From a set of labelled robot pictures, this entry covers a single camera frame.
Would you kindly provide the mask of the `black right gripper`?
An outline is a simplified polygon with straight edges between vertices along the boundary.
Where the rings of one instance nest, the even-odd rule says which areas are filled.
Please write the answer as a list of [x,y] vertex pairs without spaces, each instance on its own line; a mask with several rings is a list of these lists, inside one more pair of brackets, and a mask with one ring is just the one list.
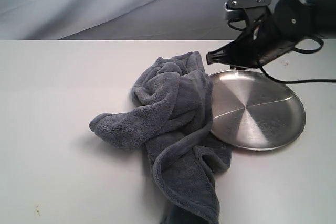
[[258,68],[291,51],[313,34],[312,8],[299,0],[280,0],[271,16],[244,35],[206,54],[208,65],[215,63],[240,68]]

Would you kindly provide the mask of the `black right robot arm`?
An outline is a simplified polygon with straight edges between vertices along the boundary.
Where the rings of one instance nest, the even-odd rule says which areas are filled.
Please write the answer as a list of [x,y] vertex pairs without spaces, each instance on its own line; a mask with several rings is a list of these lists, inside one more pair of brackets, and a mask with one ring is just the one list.
[[228,0],[224,4],[231,28],[245,28],[232,42],[206,55],[209,65],[220,63],[243,69],[259,68],[289,52],[314,54],[324,40],[335,37],[335,0]]

